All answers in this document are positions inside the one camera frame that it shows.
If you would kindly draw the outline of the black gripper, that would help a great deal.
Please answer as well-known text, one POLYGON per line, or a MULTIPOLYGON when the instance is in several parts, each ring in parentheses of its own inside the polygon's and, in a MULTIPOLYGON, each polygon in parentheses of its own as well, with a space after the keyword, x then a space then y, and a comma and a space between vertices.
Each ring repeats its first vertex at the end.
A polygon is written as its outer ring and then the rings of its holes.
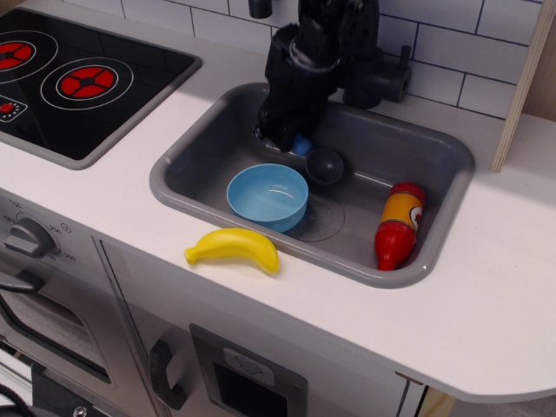
POLYGON ((309 136, 338 83, 338 50, 318 30, 289 24, 272 37, 265 77, 268 95, 257 113, 255 135, 290 151, 309 136))

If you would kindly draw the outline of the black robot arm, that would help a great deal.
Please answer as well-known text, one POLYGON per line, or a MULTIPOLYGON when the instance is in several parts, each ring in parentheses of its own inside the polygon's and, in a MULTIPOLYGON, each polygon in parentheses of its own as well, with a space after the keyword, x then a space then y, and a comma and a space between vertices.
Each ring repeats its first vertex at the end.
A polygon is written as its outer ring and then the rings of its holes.
POLYGON ((271 40, 269 92, 255 125, 255 135, 281 151, 290 151, 297 135, 314 131, 328 98, 348 85, 353 65, 380 55, 376 1, 300 1, 298 15, 298 23, 271 40))

